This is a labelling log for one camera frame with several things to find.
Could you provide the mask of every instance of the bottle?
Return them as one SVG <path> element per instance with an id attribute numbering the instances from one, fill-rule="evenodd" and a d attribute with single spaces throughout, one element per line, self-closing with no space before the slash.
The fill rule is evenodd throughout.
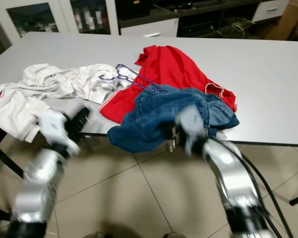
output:
<path id="1" fill-rule="evenodd" d="M 80 14 L 79 14 L 79 9 L 75 8 L 74 9 L 74 16 L 75 16 L 75 21 L 76 21 L 76 25 L 78 27 L 79 30 L 83 29 L 83 25 L 81 23 L 81 18 L 80 18 Z"/>
<path id="2" fill-rule="evenodd" d="M 96 14 L 97 24 L 102 25 L 103 24 L 103 21 L 101 19 L 101 11 L 98 10 L 98 11 L 95 12 L 95 14 Z"/>
<path id="3" fill-rule="evenodd" d="M 20 35 L 20 37 L 23 37 L 23 36 L 25 36 L 26 35 L 26 31 L 23 29 L 23 27 L 22 26 L 17 26 L 16 27 L 16 29 L 17 29 L 17 31 L 18 31 L 18 33 L 19 33 L 19 35 Z"/>
<path id="4" fill-rule="evenodd" d="M 88 25 L 90 30 L 95 30 L 94 19 L 90 16 L 90 12 L 87 7 L 83 8 L 85 22 Z"/>

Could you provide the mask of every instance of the white cabinet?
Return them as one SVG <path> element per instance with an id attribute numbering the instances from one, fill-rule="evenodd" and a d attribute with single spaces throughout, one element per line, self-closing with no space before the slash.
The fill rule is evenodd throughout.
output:
<path id="1" fill-rule="evenodd" d="M 288 4 L 288 0 L 273 0 L 261 2 L 254 14 L 252 21 L 265 20 L 277 16 L 281 16 Z"/>
<path id="2" fill-rule="evenodd" d="M 57 0 L 0 0 L 0 24 L 12 44 L 29 31 L 68 32 Z"/>
<path id="3" fill-rule="evenodd" d="M 0 24 L 12 44 L 29 31 L 118 35 L 114 0 L 0 0 Z"/>
<path id="4" fill-rule="evenodd" d="M 178 30 L 178 18 L 165 21 L 157 21 L 153 23 L 121 28 L 123 36 L 146 36 L 146 37 L 176 37 Z"/>

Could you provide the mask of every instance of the white fabric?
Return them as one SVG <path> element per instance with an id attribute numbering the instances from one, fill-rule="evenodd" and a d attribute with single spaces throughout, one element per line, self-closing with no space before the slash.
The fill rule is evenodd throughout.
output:
<path id="1" fill-rule="evenodd" d="M 130 81 L 136 75 L 127 69 L 120 74 Z M 114 67 L 94 64 L 80 68 L 61 70 L 55 66 L 35 64 L 23 71 L 19 83 L 0 86 L 0 128 L 20 139 L 32 142 L 39 131 L 36 117 L 50 109 L 44 98 L 81 97 L 95 103 L 103 103 L 106 96 L 131 82 L 120 80 Z"/>

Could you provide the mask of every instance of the black cable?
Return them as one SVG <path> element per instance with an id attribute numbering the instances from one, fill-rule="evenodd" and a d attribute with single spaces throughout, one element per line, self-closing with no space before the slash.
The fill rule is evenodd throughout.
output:
<path id="1" fill-rule="evenodd" d="M 238 158 L 238 160 L 243 164 L 243 166 L 245 167 L 247 173 L 249 174 L 253 184 L 254 184 L 254 188 L 256 190 L 256 193 L 258 195 L 258 201 L 262 207 L 263 210 L 263 215 L 264 218 L 266 220 L 266 222 L 268 223 L 268 225 L 271 227 L 271 229 L 273 230 L 273 232 L 275 233 L 275 235 L 277 236 L 277 238 L 282 238 L 282 236 L 280 235 L 280 233 L 278 232 L 277 228 L 275 227 L 275 225 L 273 224 L 272 220 L 269 217 L 269 212 L 267 211 L 262 195 L 260 193 L 257 181 L 255 180 L 255 177 L 252 173 L 252 171 L 250 170 L 250 168 L 248 167 L 248 165 L 246 164 L 246 162 L 243 160 L 243 158 L 241 158 L 239 155 L 236 154 L 235 151 L 233 151 L 231 148 L 229 148 L 228 146 L 226 146 L 222 141 L 216 139 L 215 137 L 212 138 L 212 140 L 216 141 L 217 143 L 219 143 L 220 145 L 222 145 L 224 148 L 226 148 L 228 151 L 230 151 L 234 156 L 236 156 Z"/>
<path id="2" fill-rule="evenodd" d="M 259 170 L 255 167 L 255 165 L 246 156 L 244 156 L 242 154 L 242 157 L 252 167 L 252 169 L 255 171 L 255 173 L 262 180 L 263 184 L 265 185 L 265 188 L 267 189 L 267 191 L 269 193 L 269 196 L 271 197 L 271 199 L 272 199 L 272 201 L 274 203 L 274 206 L 275 206 L 275 208 L 277 210 L 278 216 L 280 217 L 280 219 L 281 219 L 281 221 L 283 223 L 283 226 L 284 226 L 284 228 L 286 230 L 287 235 L 289 236 L 289 238 L 294 238 L 294 236 L 293 236 L 293 234 L 292 234 L 292 232 L 291 232 L 291 230 L 290 230 L 290 228 L 289 228 L 289 226 L 288 226 L 288 224 L 286 222 L 286 219 L 285 219 L 285 217 L 284 217 L 284 215 L 283 215 L 283 213 L 282 213 L 282 211 L 281 211 L 281 209 L 280 209 L 280 207 L 278 205 L 278 202 L 277 202 L 277 200 L 276 200 L 276 198 L 275 198 L 275 196 L 274 196 L 271 188 L 269 187 L 267 181 L 265 180 L 265 178 L 263 177 L 263 175 L 259 172 Z"/>

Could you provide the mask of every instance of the tile floor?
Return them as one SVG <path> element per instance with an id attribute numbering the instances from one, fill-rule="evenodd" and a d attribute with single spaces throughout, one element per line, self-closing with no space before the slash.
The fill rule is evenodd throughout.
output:
<path id="1" fill-rule="evenodd" d="M 197 157 L 181 149 L 172 154 L 159 147 L 151 153 L 131 154 L 100 138 L 98 146 L 69 160 L 58 189 L 47 238 L 82 238 L 94 231 L 115 238 L 160 238 L 177 231 L 188 238 L 227 238 L 229 227 L 214 176 Z M 15 142 L 0 145 L 24 167 L 42 145 Z M 298 148 L 239 145 L 271 185 L 294 236 L 298 238 Z M 0 170 L 0 208 L 9 210 L 21 179 L 3 166 Z M 264 202 L 283 237 L 286 233 L 265 189 Z M 0 234 L 8 222 L 0 224 Z"/>

